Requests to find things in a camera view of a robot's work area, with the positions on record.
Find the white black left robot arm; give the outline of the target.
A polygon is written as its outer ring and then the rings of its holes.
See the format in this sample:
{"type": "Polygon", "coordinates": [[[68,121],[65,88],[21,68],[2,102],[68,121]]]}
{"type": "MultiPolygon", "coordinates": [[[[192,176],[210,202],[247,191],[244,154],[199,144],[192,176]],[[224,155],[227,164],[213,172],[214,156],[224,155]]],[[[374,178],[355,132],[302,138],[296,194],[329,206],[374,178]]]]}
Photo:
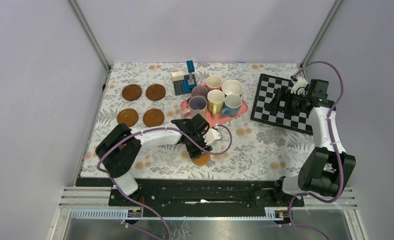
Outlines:
{"type": "Polygon", "coordinates": [[[104,166],[122,191],[121,200],[132,206],[140,198],[138,184],[130,171],[139,152],[163,145],[184,144],[190,158],[196,159],[211,151],[211,145],[221,138],[221,133],[210,127],[199,114],[192,119],[175,119],[164,126],[146,129],[131,129],[121,123],[96,147],[100,159],[97,166],[104,166]]]}

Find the tall pink beige mug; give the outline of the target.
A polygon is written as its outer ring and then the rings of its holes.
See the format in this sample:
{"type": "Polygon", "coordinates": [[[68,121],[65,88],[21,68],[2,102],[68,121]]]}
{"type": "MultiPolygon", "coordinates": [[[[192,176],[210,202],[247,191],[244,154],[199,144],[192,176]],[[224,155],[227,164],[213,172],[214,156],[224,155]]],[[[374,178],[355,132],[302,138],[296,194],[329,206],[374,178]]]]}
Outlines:
{"type": "Polygon", "coordinates": [[[182,111],[181,117],[183,119],[192,119],[197,115],[206,118],[207,115],[207,100],[202,96],[191,97],[188,101],[188,106],[182,111]]]}

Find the dark brown wooden coaster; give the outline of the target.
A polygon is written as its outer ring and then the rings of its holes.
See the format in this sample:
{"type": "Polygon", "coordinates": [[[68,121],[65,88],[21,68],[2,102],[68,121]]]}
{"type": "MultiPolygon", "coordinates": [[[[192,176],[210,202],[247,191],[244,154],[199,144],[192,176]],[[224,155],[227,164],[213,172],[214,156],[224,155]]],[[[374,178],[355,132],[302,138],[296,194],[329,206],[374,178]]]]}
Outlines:
{"type": "Polygon", "coordinates": [[[139,119],[139,115],[136,110],[132,108],[126,108],[120,111],[117,115],[118,124],[126,124],[128,127],[134,126],[139,119]]]}
{"type": "Polygon", "coordinates": [[[122,97],[127,101],[135,101],[142,95],[142,88],[137,84],[129,84],[122,90],[122,97]]]}
{"type": "Polygon", "coordinates": [[[152,84],[146,90],[146,97],[151,101],[159,101],[166,94],[166,90],[161,84],[152,84]]]}
{"type": "Polygon", "coordinates": [[[143,123],[147,127],[160,126],[164,122],[164,113],[160,109],[152,108],[143,115],[143,123]]]}

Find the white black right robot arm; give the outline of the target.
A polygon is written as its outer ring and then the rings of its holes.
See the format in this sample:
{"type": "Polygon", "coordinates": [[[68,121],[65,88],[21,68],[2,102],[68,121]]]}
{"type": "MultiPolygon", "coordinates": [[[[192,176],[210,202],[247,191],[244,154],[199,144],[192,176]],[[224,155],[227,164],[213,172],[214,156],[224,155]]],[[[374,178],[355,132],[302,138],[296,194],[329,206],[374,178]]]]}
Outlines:
{"type": "Polygon", "coordinates": [[[307,94],[280,87],[266,110],[297,116],[305,113],[312,127],[314,149],[299,174],[281,177],[272,191],[272,201],[284,206],[291,195],[311,195],[325,203],[336,201],[355,167],[355,157],[346,153],[335,124],[335,102],[328,99],[328,82],[312,79],[307,94]]]}

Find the light wooden coaster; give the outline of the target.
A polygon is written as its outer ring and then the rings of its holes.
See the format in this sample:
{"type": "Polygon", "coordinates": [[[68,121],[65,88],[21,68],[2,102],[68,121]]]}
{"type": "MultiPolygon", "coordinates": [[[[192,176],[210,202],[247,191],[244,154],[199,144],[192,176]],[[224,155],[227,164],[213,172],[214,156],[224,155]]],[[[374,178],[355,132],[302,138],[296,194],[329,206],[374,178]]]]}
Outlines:
{"type": "Polygon", "coordinates": [[[208,153],[202,154],[200,157],[193,158],[192,162],[197,166],[205,166],[209,164],[211,160],[211,155],[208,153]]]}

